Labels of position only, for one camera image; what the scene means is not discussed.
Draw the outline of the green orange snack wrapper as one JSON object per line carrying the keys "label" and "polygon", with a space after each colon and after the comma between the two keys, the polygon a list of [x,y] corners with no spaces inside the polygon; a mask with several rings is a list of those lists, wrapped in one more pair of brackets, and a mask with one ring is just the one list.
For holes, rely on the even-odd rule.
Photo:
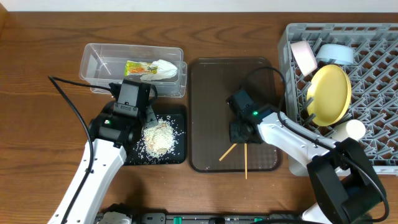
{"label": "green orange snack wrapper", "polygon": [[158,66],[148,62],[133,62],[128,60],[125,65],[124,75],[156,74]]}

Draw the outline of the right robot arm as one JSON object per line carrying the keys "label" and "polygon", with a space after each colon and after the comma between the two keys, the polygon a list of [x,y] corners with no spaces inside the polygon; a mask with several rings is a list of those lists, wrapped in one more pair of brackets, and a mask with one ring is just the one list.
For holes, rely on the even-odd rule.
{"label": "right robot arm", "polygon": [[318,138],[272,105],[258,106],[245,90],[226,102],[236,116],[229,124],[231,143],[273,145],[308,172],[316,204],[299,218],[273,223],[376,223],[388,217],[386,191],[359,142]]}

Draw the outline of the white bowl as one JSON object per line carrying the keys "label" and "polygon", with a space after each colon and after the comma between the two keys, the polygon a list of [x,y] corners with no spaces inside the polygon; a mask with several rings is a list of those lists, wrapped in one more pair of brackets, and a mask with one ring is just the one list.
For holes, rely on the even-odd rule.
{"label": "white bowl", "polygon": [[300,41],[290,45],[294,59],[302,72],[307,76],[317,69],[317,61],[307,41]]}

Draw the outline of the white cup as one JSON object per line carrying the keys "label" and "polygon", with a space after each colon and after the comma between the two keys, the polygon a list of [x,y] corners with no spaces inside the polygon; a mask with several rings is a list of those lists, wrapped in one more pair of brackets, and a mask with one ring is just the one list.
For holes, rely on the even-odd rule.
{"label": "white cup", "polygon": [[335,126],[330,137],[337,141],[344,141],[347,138],[359,141],[365,134],[365,125],[357,119],[352,119]]}

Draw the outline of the rice pile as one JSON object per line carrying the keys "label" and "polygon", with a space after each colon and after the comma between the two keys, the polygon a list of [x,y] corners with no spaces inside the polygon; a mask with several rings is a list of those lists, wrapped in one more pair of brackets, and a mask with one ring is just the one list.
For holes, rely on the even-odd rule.
{"label": "rice pile", "polygon": [[179,164],[185,160],[185,118],[181,114],[157,115],[158,125],[143,130],[137,144],[137,163]]}

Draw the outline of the white napkin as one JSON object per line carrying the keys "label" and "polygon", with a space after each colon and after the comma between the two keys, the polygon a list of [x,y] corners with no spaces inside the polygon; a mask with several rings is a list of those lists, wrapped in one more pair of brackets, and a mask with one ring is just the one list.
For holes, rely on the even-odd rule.
{"label": "white napkin", "polygon": [[162,59],[150,63],[147,70],[148,72],[140,77],[141,81],[163,80],[172,78],[177,74],[177,67],[173,63]]}

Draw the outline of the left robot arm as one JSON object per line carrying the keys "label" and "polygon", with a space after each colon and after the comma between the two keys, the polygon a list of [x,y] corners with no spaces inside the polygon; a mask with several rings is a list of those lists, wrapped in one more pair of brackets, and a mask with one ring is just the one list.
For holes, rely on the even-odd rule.
{"label": "left robot arm", "polygon": [[93,223],[109,185],[141,138],[142,131],[157,125],[152,105],[157,100],[155,85],[124,79],[110,83],[106,91],[113,101],[99,115],[85,123],[72,101],[50,77],[58,92],[82,124],[87,142],[80,165],[50,223]]}

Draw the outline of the wooden chopstick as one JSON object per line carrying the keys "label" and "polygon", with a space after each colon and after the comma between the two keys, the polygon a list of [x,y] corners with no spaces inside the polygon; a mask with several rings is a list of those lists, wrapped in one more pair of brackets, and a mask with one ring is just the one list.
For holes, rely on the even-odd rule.
{"label": "wooden chopstick", "polygon": [[236,146],[237,143],[232,144],[229,149],[225,151],[224,154],[219,158],[219,161],[222,161]]}
{"label": "wooden chopstick", "polygon": [[248,144],[244,143],[244,173],[245,179],[248,179]]}

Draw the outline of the yellow plate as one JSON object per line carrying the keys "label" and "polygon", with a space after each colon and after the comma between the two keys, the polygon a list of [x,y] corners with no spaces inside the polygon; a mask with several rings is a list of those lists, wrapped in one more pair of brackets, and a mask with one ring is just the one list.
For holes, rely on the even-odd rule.
{"label": "yellow plate", "polygon": [[347,112],[351,101],[351,82],[348,75],[337,65],[326,65],[313,76],[307,90],[309,115],[318,126],[337,123]]}

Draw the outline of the light blue bowl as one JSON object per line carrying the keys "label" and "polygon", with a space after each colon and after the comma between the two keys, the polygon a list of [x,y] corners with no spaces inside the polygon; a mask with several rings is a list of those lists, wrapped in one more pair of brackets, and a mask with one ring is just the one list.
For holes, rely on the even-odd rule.
{"label": "light blue bowl", "polygon": [[345,45],[325,44],[320,47],[315,58],[326,63],[352,65],[354,64],[354,50]]}

